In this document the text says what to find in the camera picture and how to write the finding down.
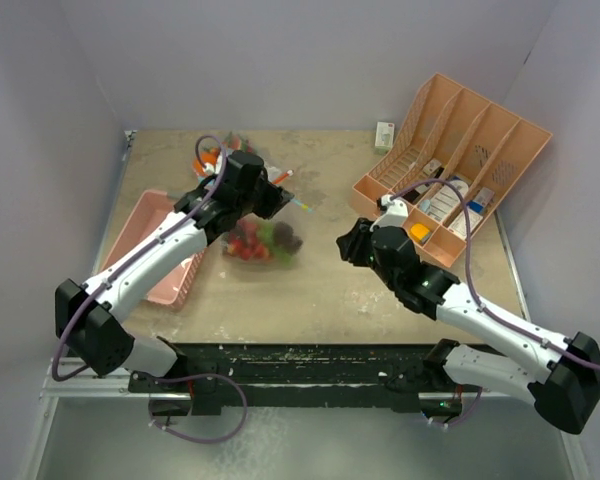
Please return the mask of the zip bag with fake fruit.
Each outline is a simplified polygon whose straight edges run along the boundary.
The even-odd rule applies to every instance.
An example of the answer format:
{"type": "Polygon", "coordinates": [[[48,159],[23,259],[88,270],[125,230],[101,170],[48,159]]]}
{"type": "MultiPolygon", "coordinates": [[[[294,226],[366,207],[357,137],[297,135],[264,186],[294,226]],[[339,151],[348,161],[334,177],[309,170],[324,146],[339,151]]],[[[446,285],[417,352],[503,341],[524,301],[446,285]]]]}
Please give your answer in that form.
{"type": "Polygon", "coordinates": [[[223,257],[242,267],[294,268],[306,243],[312,210],[293,199],[270,219],[249,214],[221,237],[223,257]]]}

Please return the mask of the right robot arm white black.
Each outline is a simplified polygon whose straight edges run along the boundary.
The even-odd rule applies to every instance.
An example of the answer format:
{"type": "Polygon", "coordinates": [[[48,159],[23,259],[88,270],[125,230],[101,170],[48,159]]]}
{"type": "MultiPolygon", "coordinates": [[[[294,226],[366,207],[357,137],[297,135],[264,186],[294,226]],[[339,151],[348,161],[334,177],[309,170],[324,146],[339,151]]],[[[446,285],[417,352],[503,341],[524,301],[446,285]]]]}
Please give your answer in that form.
{"type": "Polygon", "coordinates": [[[463,330],[493,348],[442,340],[425,366],[436,391],[473,385],[517,398],[557,429],[578,435],[600,401],[600,348],[578,332],[546,330],[478,298],[467,282],[424,262],[407,233],[358,219],[336,240],[340,257],[371,269],[406,309],[463,330]]]}

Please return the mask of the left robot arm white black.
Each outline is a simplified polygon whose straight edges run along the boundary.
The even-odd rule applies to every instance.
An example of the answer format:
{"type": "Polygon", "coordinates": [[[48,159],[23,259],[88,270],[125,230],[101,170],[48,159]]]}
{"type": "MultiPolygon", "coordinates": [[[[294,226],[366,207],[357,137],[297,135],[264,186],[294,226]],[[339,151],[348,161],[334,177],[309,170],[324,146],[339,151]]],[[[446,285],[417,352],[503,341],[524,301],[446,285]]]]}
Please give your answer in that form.
{"type": "Polygon", "coordinates": [[[185,193],[156,229],[116,263],[82,283],[67,279],[56,288],[61,346],[99,376],[125,368],[149,374],[164,392],[178,390],[186,378],[184,355],[165,340],[133,336],[124,321],[185,259],[204,251],[245,216],[272,219],[293,197],[269,180],[259,156],[242,151],[224,156],[214,174],[185,193]]]}

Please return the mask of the zip bag with orange watermelon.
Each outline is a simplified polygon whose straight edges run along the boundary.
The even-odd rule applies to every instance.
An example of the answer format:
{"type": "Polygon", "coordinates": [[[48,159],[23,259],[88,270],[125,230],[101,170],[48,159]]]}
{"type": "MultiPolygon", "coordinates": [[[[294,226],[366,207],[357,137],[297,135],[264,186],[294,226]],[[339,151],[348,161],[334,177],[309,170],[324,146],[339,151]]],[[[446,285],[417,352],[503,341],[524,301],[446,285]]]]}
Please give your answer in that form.
{"type": "MultiPolygon", "coordinates": [[[[246,137],[237,133],[230,132],[225,137],[223,144],[225,145],[227,153],[231,153],[234,150],[240,150],[259,154],[246,137]]],[[[220,161],[221,151],[218,146],[200,147],[198,153],[194,155],[194,159],[192,160],[192,169],[197,179],[203,180],[210,174],[216,173],[219,170],[220,161]]],[[[274,184],[281,184],[294,175],[292,169],[283,171],[268,162],[265,162],[264,166],[267,170],[268,179],[274,184]]]]}

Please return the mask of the yellow tape measure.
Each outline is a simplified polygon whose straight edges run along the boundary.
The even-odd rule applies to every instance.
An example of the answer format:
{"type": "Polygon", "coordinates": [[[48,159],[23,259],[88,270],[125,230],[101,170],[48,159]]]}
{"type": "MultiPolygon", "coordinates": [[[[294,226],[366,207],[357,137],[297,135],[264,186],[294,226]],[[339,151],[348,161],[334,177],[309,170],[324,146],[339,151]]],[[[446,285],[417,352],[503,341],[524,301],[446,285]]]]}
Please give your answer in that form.
{"type": "Polygon", "coordinates": [[[424,245],[431,236],[431,230],[424,224],[414,223],[409,228],[411,237],[420,245],[424,245]]]}

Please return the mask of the white medicine box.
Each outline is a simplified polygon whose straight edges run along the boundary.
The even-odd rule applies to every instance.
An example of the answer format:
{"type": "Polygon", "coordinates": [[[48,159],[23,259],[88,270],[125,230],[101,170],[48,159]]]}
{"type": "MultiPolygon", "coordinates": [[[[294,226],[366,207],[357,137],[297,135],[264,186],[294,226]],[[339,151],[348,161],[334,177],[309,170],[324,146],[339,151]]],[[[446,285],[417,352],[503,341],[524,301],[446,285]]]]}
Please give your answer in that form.
{"type": "Polygon", "coordinates": [[[465,212],[461,211],[449,225],[449,230],[462,240],[472,235],[483,220],[483,216],[471,208],[467,209],[467,213],[468,215],[465,215],[465,212]]]}

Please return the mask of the small white green box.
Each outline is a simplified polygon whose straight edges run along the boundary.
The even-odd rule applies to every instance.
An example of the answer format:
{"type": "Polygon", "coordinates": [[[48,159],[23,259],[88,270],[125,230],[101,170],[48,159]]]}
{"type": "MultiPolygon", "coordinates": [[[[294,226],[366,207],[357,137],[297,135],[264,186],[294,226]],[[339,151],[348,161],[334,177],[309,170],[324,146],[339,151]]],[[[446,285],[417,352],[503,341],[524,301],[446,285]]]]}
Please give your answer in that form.
{"type": "Polygon", "coordinates": [[[395,124],[393,122],[376,123],[374,149],[381,153],[391,150],[394,144],[395,124]]]}

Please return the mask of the orange desk organizer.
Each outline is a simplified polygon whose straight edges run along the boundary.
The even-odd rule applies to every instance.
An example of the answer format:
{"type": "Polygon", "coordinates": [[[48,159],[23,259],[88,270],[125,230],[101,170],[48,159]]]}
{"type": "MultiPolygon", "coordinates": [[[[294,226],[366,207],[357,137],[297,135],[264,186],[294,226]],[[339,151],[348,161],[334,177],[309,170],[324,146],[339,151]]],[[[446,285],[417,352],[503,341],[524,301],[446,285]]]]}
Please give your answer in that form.
{"type": "Polygon", "coordinates": [[[435,74],[417,91],[383,158],[352,187],[351,207],[377,218],[377,200],[400,193],[409,208],[404,228],[426,225],[418,252],[452,266],[466,248],[449,230],[461,211],[483,216],[481,228],[552,135],[473,90],[435,74]]]}

